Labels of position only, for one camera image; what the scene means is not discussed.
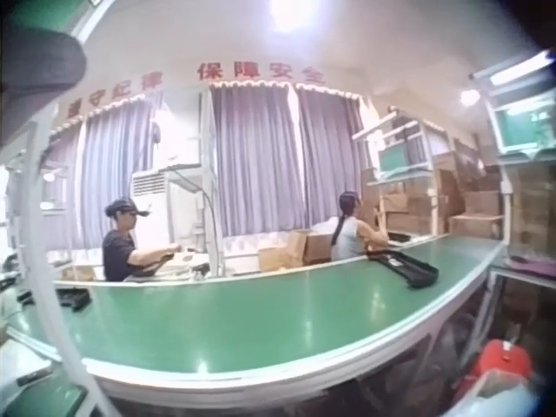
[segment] red chinese characters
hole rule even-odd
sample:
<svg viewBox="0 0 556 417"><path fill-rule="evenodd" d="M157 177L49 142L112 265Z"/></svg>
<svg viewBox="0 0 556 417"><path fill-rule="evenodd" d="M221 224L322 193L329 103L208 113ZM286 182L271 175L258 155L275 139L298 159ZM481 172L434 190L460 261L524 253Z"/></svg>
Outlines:
<svg viewBox="0 0 556 417"><path fill-rule="evenodd" d="M162 72L155 71L145 74L141 77L142 90L155 89L158 85L162 84Z"/></svg>
<svg viewBox="0 0 556 417"><path fill-rule="evenodd" d="M308 67L301 73L305 76L305 81L308 83L324 84L324 74L313 67Z"/></svg>
<svg viewBox="0 0 556 417"><path fill-rule="evenodd" d="M271 63L270 72L273 78L292 78L292 66L286 63Z"/></svg>
<svg viewBox="0 0 556 417"><path fill-rule="evenodd" d="M105 89L99 89L95 91L93 94L89 96L89 103L91 103L94 107L98 107L105 94L106 94Z"/></svg>
<svg viewBox="0 0 556 417"><path fill-rule="evenodd" d="M72 104L70 104L70 106L68 108L68 118L69 119L71 119L72 117L79 116L79 113L81 112L81 103L82 103L82 101L83 100L81 98L78 98Z"/></svg>
<svg viewBox="0 0 556 417"><path fill-rule="evenodd" d="M221 63L202 63L197 70L200 80L218 80L222 78Z"/></svg>
<svg viewBox="0 0 556 417"><path fill-rule="evenodd" d="M124 98L131 94L131 81L122 81L114 86L112 89L112 100L117 100L118 98Z"/></svg>
<svg viewBox="0 0 556 417"><path fill-rule="evenodd" d="M249 78L258 78L261 76L259 73L259 64L251 62L234 62L234 77L246 76Z"/></svg>

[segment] ceiling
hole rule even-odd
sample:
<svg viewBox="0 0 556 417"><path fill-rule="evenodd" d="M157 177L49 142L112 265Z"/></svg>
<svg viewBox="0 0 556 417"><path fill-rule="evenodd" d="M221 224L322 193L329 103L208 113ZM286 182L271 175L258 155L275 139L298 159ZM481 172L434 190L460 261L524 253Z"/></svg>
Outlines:
<svg viewBox="0 0 556 417"><path fill-rule="evenodd" d="M122 70L130 59L155 62L168 54L188 60L297 56L359 70L377 96L409 90L478 131L487 125L480 107L459 103L459 93L470 87L468 75L531 47L487 0L313 2L307 26L284 34L275 29L268 0L116 0L85 50L99 76Z"/></svg>

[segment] green screen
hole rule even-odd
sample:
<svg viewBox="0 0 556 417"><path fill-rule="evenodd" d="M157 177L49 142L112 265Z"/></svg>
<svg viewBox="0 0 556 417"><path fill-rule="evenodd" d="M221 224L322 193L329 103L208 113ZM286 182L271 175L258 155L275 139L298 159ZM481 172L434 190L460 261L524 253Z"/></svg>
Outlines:
<svg viewBox="0 0 556 417"><path fill-rule="evenodd" d="M537 143L548 144L554 140L550 119L553 104L519 114L498 111L496 118L500 126L502 140L506 146Z"/></svg>
<svg viewBox="0 0 556 417"><path fill-rule="evenodd" d="M32 28L69 32L89 7L87 0L22 0L10 17Z"/></svg>
<svg viewBox="0 0 556 417"><path fill-rule="evenodd" d="M404 143L396 143L379 152L382 172L407 166L407 157L403 145Z"/></svg>

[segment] woman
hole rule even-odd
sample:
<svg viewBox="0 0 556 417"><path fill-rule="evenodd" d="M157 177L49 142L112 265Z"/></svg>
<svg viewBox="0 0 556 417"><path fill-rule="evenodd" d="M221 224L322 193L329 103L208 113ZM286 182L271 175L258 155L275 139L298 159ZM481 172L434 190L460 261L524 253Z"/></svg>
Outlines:
<svg viewBox="0 0 556 417"><path fill-rule="evenodd" d="M388 245L388 232L379 216L378 232L357 218L361 208L357 193L345 191L340 195L339 204L341 216L332 235L332 261L364 255L369 246L385 248Z"/></svg>
<svg viewBox="0 0 556 417"><path fill-rule="evenodd" d="M106 281L123 281L129 276L152 276L174 254L182 250L174 244L166 248L151 250L137 249L130 232L137 223L137 216L147 216L135 203L123 198L110 204L104 213L112 219L115 228L110 230L103 241L103 266Z"/></svg>

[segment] black t-shirt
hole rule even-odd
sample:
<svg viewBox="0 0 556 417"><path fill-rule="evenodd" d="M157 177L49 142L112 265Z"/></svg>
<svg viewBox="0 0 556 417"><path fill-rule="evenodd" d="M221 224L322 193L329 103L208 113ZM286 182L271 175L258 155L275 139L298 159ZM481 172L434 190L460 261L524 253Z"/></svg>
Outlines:
<svg viewBox="0 0 556 417"><path fill-rule="evenodd" d="M115 230L111 230L104 236L103 241L103 265L106 281L121 282L140 267L128 264L131 252L136 249L131 236L123 236Z"/></svg>

